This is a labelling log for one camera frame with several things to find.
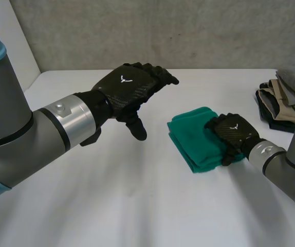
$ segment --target robotic hand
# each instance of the robotic hand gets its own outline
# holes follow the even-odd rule
[[[257,130],[238,114],[221,114],[213,117],[205,124],[206,129],[215,133],[226,145],[227,151],[223,157],[223,166],[229,166],[234,156],[240,152],[246,153],[246,147],[260,143]]]
[[[242,152],[252,165],[295,201],[295,134],[286,152],[261,139],[257,130],[238,114],[221,114],[207,122],[205,128],[226,144],[224,166],[230,165],[234,155]]]
[[[149,63],[124,64],[100,80],[91,91],[75,94],[87,105],[95,104],[94,95],[98,92],[106,98],[110,107],[109,117],[126,123],[132,135],[138,140],[146,139],[146,131],[137,115],[143,103],[164,86],[178,84],[179,81],[166,69]]]

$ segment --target white wall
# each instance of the white wall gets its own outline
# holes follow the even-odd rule
[[[25,91],[40,75],[40,70],[8,0],[0,0],[0,40]]]

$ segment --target green towel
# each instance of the green towel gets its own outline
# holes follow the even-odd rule
[[[222,165],[226,146],[204,125],[217,114],[208,107],[202,107],[175,116],[168,123],[169,136],[190,166],[193,173],[213,170]],[[235,161],[241,161],[243,154],[237,155]]]

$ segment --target white tabletop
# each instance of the white tabletop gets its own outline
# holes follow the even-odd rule
[[[87,91],[109,70],[41,74],[33,110]],[[168,136],[173,116],[208,106],[239,113],[288,148],[292,134],[261,122],[255,90],[270,69],[175,69],[139,111],[147,140],[108,120],[97,143],[77,146],[0,196],[0,246],[295,246],[295,203],[247,160],[193,174]]]

